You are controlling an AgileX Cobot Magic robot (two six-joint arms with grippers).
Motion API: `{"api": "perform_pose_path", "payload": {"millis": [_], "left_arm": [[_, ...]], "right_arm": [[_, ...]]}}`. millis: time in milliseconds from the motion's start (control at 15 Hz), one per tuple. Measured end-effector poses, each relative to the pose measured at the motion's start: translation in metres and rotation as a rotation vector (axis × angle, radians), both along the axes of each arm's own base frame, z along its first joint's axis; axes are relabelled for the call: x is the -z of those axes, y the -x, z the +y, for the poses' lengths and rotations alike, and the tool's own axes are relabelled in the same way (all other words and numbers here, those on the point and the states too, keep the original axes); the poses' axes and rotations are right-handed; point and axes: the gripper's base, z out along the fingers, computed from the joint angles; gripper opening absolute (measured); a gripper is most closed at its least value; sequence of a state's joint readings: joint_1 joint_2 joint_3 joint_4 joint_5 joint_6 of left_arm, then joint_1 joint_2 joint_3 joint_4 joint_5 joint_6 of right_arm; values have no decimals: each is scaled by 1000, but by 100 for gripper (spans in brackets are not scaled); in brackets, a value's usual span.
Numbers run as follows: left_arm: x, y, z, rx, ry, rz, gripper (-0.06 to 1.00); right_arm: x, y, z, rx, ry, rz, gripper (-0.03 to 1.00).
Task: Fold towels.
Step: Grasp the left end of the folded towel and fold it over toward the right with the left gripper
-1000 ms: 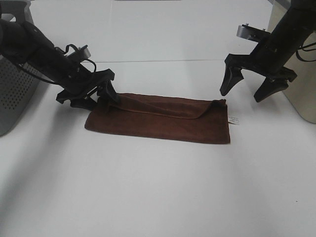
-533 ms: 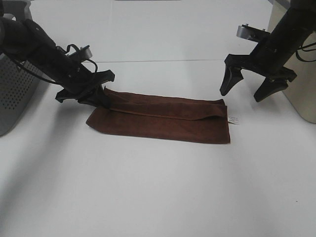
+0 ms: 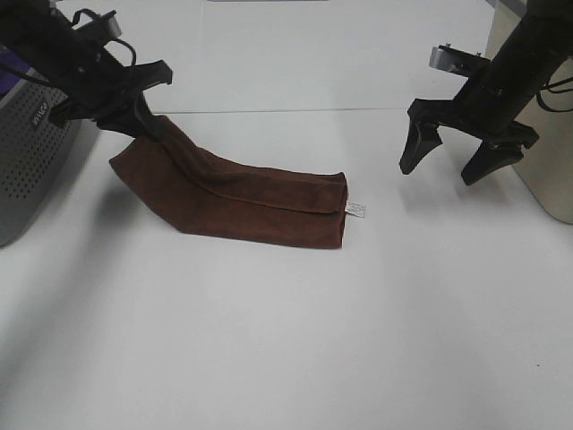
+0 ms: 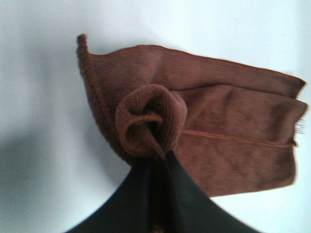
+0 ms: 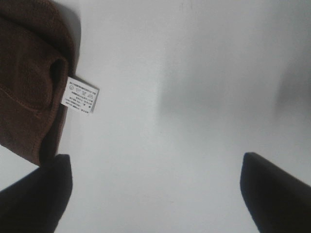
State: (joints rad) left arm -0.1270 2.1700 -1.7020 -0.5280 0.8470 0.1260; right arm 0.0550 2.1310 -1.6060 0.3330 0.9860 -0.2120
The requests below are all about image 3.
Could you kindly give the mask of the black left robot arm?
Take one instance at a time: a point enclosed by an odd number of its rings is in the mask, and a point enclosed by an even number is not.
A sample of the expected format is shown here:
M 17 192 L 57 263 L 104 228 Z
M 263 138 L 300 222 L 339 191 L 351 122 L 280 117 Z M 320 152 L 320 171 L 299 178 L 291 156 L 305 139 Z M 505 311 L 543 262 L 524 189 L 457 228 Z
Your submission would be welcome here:
M 162 60 L 140 64 L 137 55 L 122 64 L 108 50 L 122 40 L 115 12 L 83 8 L 67 19 L 53 1 L 3 1 L 1 43 L 30 65 L 34 83 L 60 90 L 65 100 L 53 107 L 49 120 L 58 127 L 89 119 L 102 130 L 155 141 L 163 133 L 144 92 L 171 84 L 173 72 Z

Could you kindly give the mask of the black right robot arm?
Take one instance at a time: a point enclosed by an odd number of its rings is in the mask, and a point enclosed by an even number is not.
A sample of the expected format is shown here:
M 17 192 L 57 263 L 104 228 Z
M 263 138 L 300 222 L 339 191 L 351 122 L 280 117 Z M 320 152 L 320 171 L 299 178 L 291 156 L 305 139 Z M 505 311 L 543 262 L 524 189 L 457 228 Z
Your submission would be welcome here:
M 415 99 L 407 114 L 409 129 L 399 161 L 410 174 L 420 161 L 442 144 L 445 126 L 479 139 L 475 155 L 461 172 L 472 185 L 492 172 L 518 163 L 523 149 L 539 136 L 517 121 L 532 98 L 572 55 L 572 3 L 529 1 L 526 13 L 497 54 L 488 59 L 439 45 L 431 53 L 431 67 L 466 77 L 453 99 Z

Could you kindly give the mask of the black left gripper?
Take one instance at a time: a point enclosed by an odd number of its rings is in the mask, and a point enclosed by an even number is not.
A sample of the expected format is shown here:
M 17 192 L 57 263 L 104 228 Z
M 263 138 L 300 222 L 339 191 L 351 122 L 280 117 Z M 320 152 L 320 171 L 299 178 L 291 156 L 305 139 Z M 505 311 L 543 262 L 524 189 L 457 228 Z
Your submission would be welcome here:
M 90 119 L 101 130 L 158 142 L 162 124 L 152 114 L 143 92 L 160 84 L 171 84 L 173 71 L 162 60 L 124 66 L 120 82 L 110 82 L 94 73 L 73 77 L 58 89 L 67 99 L 51 108 L 48 119 L 58 127 L 66 122 Z

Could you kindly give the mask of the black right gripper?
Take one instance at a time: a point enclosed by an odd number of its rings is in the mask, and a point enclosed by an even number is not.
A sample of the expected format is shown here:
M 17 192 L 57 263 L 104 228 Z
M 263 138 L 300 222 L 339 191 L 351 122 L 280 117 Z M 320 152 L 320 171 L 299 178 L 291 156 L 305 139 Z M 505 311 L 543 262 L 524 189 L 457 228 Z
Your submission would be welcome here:
M 424 157 L 442 145 L 439 126 L 485 141 L 461 172 L 466 185 L 518 163 L 524 158 L 520 145 L 533 146 L 538 133 L 516 117 L 537 91 L 537 68 L 487 66 L 469 77 L 453 99 L 415 99 L 407 111 L 409 127 L 399 161 L 401 172 L 411 174 Z

